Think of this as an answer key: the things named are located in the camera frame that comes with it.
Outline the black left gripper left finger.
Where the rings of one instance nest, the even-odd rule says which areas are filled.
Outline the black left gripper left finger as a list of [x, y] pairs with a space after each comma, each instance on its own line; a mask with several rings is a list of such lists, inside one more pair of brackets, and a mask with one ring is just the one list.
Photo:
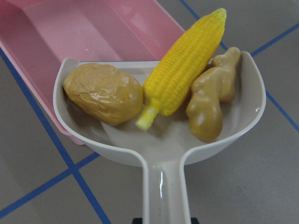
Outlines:
[[133, 218], [131, 224], [143, 224], [142, 217], [135, 217], [135, 218]]

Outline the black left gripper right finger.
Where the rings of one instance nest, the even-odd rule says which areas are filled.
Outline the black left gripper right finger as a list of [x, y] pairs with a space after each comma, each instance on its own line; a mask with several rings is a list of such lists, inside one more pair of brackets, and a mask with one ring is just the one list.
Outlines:
[[192, 217], [192, 218], [191, 218], [191, 224], [199, 224], [198, 219], [195, 218], [195, 217]]

